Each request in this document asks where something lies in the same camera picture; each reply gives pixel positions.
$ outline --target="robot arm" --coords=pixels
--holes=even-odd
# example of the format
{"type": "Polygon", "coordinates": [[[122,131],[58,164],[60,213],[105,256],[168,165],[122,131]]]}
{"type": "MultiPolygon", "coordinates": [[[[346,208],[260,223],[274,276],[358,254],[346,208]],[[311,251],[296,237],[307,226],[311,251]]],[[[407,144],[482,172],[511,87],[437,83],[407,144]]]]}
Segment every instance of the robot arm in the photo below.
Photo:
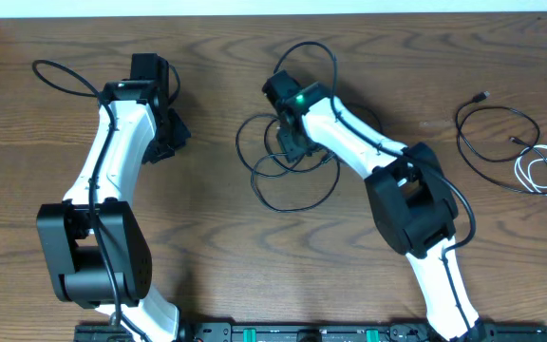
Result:
{"type": "MultiPolygon", "coordinates": [[[[377,150],[347,129],[332,112],[330,91],[321,84],[301,89],[282,70],[268,80],[263,91],[282,122],[277,139],[288,162],[324,146],[356,171],[365,180],[378,230],[396,252],[408,258],[415,272],[432,328],[447,340],[467,333],[441,260],[443,248],[455,243],[453,219],[458,212],[450,191],[416,166],[377,150]],[[418,182],[418,188],[410,194],[403,193],[402,187],[412,182],[418,182]]],[[[440,170],[433,152],[424,144],[409,149],[360,121],[339,99],[334,101],[345,122],[373,142],[398,154],[419,157],[440,170]]],[[[467,298],[455,251],[449,251],[446,258],[458,299],[472,328],[479,316],[467,298]]]]}
{"type": "Polygon", "coordinates": [[[132,214],[132,197],[141,165],[172,157],[190,133],[168,104],[168,63],[156,54],[132,56],[129,80],[110,82],[102,94],[99,128],[84,168],[63,203],[44,204],[37,228],[54,292],[62,301],[111,315],[113,292],[97,246],[80,246],[91,229],[88,186],[110,129],[108,105],[116,131],[106,150],[95,193],[118,289],[122,324],[135,341],[173,341],[179,310],[151,285],[151,254],[132,214]]]}

